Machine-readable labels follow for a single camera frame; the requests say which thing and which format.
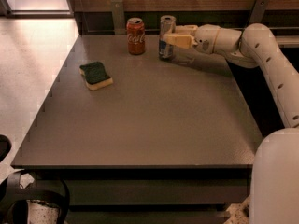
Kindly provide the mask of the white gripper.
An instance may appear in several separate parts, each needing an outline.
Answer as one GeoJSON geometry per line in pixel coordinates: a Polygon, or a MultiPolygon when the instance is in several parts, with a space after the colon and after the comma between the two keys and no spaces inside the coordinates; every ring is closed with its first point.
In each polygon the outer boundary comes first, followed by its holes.
{"type": "Polygon", "coordinates": [[[163,41],[183,49],[195,46],[199,52],[212,54],[219,30],[220,26],[210,24],[199,28],[197,25],[180,25],[175,28],[175,33],[165,34],[163,41]]]}

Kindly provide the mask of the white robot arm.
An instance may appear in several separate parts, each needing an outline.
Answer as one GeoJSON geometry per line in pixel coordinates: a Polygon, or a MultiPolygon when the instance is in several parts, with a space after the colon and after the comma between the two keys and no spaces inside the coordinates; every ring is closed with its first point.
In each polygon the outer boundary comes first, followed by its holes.
{"type": "Polygon", "coordinates": [[[252,166],[249,224],[299,224],[299,73],[265,25],[244,30],[183,25],[162,35],[178,48],[218,54],[229,63],[261,69],[283,127],[259,145],[252,166]]]}

